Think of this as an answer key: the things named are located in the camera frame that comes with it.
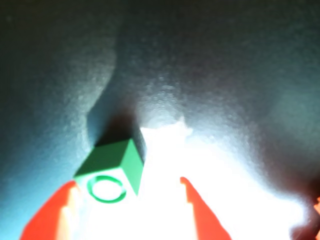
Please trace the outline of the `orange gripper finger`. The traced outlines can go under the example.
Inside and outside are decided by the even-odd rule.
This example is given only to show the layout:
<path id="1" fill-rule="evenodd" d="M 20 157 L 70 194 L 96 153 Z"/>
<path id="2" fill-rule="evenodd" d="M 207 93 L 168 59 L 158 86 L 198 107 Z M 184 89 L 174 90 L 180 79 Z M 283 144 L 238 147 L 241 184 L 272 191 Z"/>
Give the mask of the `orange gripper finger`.
<path id="1" fill-rule="evenodd" d="M 180 178 L 185 186 L 187 202 L 192 204 L 193 218 L 198 240 L 231 240 L 229 233 L 223 228 L 220 221 L 208 207 L 190 181 Z"/>
<path id="2" fill-rule="evenodd" d="M 24 227 L 21 240 L 74 240 L 80 225 L 81 191 L 74 180 L 61 186 Z"/>

